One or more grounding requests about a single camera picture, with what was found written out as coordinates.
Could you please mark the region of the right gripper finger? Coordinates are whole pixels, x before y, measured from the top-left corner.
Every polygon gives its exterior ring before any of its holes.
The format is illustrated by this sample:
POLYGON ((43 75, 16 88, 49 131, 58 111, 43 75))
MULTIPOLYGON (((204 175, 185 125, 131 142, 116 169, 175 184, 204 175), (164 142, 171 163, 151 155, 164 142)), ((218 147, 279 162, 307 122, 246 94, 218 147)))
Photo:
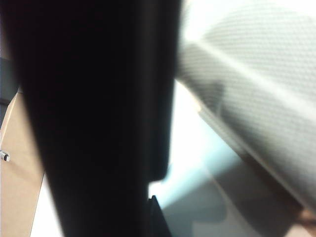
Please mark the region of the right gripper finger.
POLYGON ((172 237, 157 197, 148 200, 149 237, 172 237))

